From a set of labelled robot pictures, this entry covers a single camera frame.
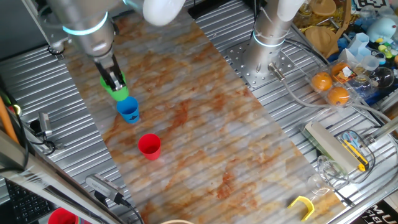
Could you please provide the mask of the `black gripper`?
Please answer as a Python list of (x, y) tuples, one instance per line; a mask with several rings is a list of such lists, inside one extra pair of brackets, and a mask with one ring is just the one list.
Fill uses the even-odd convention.
[(100, 72), (100, 84), (105, 89), (119, 91), (126, 86), (123, 72), (114, 55), (95, 57), (94, 63)]

